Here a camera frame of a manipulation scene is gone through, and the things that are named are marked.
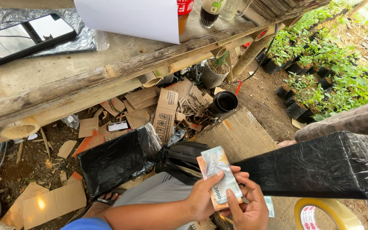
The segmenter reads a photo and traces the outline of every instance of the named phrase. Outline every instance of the black plastic bag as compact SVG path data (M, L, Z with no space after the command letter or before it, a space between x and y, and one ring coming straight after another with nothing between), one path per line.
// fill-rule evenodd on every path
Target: black plastic bag
M265 196L368 200L368 135L334 132L234 165Z
M146 173L154 165L152 159L161 147L153 126L147 123L77 154L90 197L100 196Z

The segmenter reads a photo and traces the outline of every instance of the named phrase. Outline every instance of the waist bag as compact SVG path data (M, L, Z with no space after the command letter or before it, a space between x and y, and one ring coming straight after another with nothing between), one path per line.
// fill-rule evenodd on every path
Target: waist bag
M201 152L210 149L206 144L183 141L165 145L157 154L156 173L166 172L186 185L194 185L202 178L197 157Z

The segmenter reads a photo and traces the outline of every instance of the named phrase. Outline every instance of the blue sleeve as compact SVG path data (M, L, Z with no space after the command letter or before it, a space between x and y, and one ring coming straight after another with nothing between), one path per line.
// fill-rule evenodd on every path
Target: blue sleeve
M112 230L112 228L101 218L89 217L75 220L61 230Z

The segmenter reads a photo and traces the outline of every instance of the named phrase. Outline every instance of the glass mug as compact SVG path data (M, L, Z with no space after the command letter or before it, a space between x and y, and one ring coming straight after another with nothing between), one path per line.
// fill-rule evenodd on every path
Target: glass mug
M243 0L227 0L227 3L225 4L220 14L220 18L227 21L232 21L235 16L241 17L247 11L249 5L252 3L252 0L248 0L247 4L242 9L242 12L238 13L237 10L241 6L242 1Z
M203 0L200 11L200 24L203 27L211 28L227 1L228 0Z

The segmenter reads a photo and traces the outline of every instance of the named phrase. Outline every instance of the red wire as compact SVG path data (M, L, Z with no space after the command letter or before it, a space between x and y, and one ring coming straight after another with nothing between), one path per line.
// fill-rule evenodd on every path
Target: red wire
M239 84L239 86L238 86L238 89L236 90L235 96L238 94L239 89L241 88L241 85L242 85L242 81L238 81L238 82L240 82L240 84Z

